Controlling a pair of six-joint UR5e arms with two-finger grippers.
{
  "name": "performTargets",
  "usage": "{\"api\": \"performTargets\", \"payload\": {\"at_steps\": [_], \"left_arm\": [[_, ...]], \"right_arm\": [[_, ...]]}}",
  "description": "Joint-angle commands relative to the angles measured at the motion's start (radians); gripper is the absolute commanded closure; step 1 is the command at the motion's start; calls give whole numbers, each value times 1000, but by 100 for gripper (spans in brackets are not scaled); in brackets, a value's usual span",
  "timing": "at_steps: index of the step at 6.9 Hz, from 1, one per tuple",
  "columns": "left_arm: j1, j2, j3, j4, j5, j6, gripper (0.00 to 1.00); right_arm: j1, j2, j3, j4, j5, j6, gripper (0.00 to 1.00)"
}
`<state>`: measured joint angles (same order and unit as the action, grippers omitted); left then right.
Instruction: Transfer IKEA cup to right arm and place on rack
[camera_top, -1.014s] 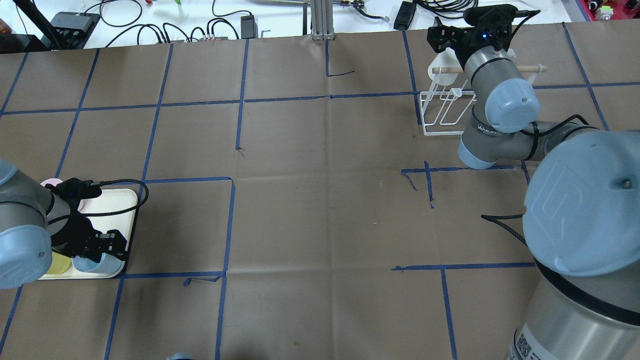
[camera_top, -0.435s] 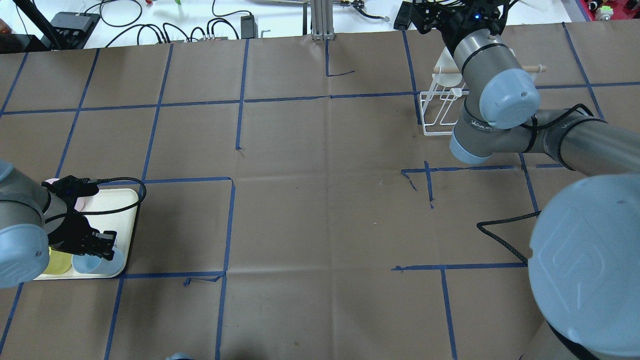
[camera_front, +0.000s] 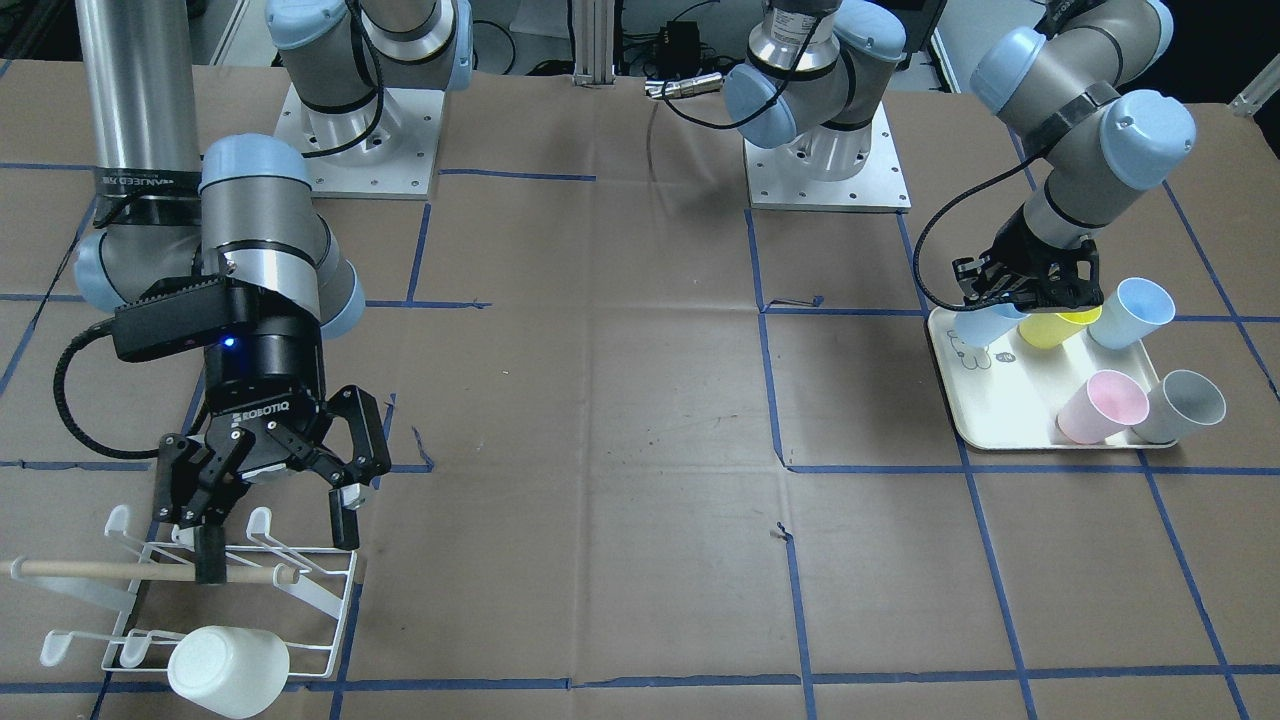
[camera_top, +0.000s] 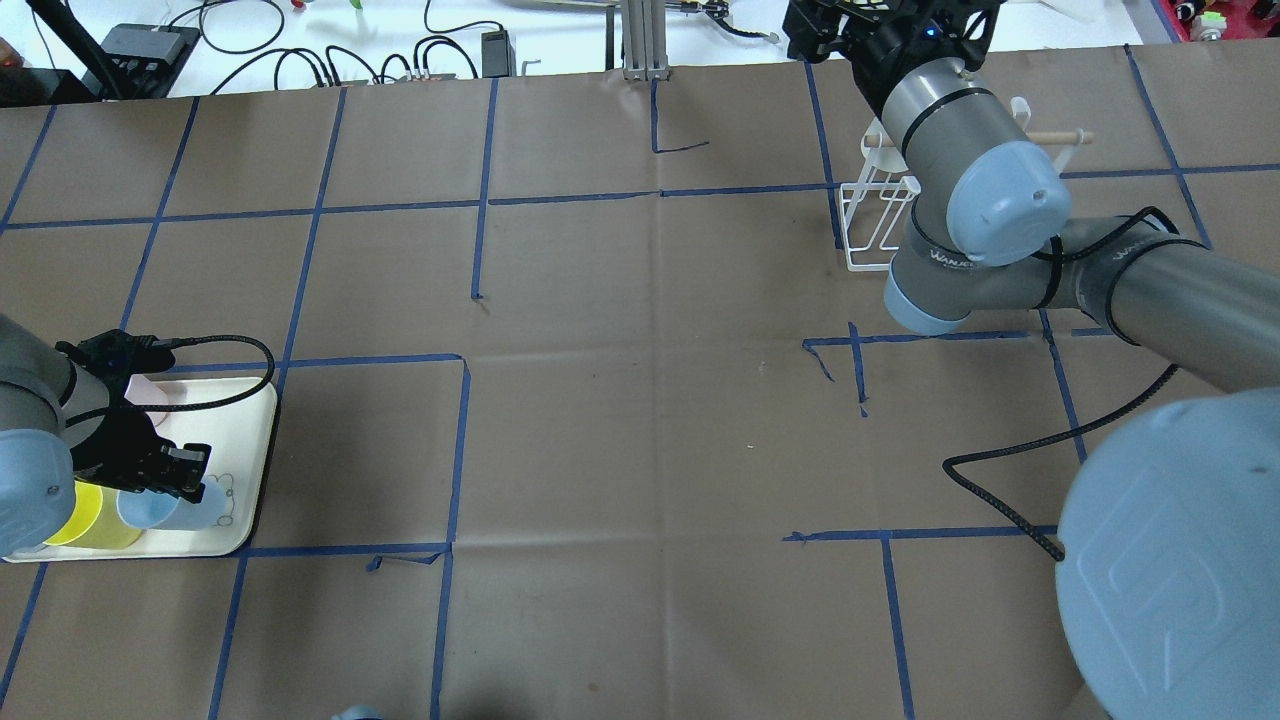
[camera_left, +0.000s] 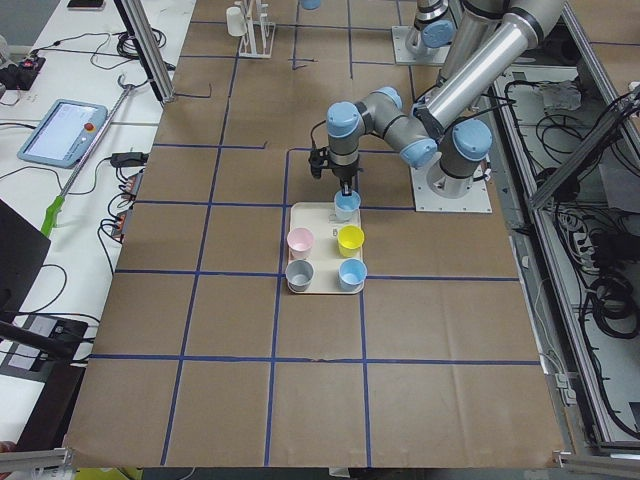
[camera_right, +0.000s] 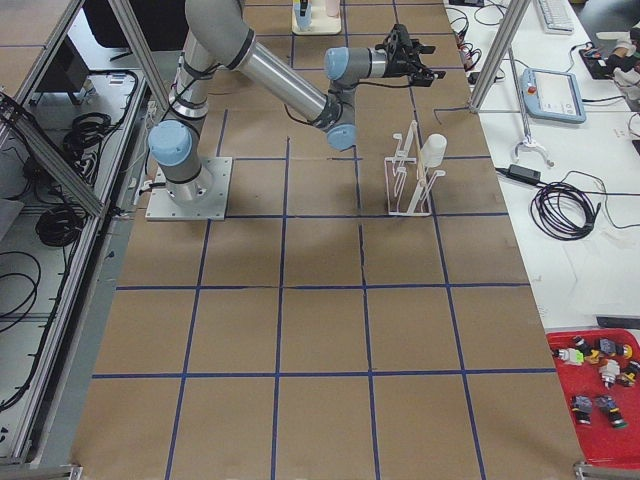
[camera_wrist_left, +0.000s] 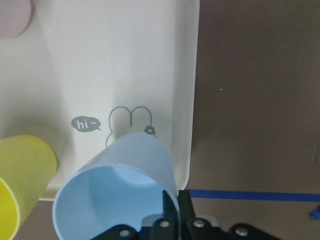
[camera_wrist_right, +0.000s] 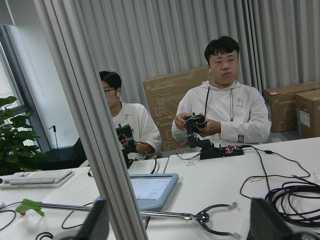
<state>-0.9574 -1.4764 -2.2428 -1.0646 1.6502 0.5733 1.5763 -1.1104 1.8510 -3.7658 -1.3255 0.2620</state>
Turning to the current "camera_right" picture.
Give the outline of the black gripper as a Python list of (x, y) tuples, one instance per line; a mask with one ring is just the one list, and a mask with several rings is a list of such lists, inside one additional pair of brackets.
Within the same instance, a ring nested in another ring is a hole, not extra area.
[(411, 38), (404, 24), (395, 24), (392, 27), (382, 43), (382, 48), (386, 54), (384, 78), (406, 76), (411, 87), (430, 87), (436, 79), (446, 76), (445, 70), (425, 69), (420, 56), (434, 54), (435, 47)]

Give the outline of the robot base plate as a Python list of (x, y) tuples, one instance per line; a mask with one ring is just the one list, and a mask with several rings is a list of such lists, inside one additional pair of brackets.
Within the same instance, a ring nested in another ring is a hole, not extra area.
[(149, 221), (223, 221), (226, 216), (233, 159), (202, 157), (198, 177), (184, 184), (168, 181), (158, 167), (154, 187), (146, 208)]

